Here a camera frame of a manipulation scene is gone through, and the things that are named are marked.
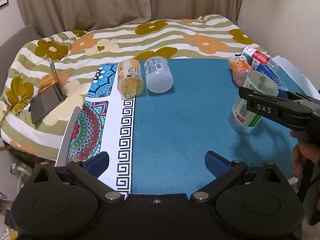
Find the person's right hand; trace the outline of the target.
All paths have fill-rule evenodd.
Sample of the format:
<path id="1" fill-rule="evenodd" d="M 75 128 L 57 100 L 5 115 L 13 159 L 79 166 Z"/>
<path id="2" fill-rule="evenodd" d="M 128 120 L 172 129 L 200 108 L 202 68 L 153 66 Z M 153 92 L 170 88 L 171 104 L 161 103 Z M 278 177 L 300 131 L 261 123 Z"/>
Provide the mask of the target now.
<path id="1" fill-rule="evenodd" d="M 291 130 L 290 135 L 298 140 L 297 145 L 293 148 L 293 175 L 297 179 L 302 179 L 304 175 L 303 159 L 311 160 L 319 166 L 319 147 L 316 145 L 299 140 L 299 133 Z"/>

